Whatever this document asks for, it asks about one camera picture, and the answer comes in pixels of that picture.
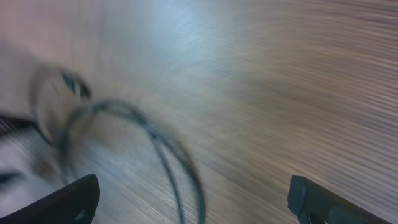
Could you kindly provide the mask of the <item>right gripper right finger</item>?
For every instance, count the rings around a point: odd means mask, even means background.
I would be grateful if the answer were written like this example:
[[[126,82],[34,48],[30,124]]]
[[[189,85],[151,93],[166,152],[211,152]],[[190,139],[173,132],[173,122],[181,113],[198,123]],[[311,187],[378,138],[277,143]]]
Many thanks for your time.
[[[300,224],[391,224],[303,176],[292,176],[287,201]]]

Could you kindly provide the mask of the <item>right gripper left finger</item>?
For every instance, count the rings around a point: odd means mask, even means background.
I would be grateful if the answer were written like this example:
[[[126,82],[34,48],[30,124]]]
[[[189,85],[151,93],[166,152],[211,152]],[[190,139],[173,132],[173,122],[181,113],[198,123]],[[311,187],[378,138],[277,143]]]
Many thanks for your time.
[[[1,218],[1,224],[91,224],[100,200],[97,176],[88,174]]]

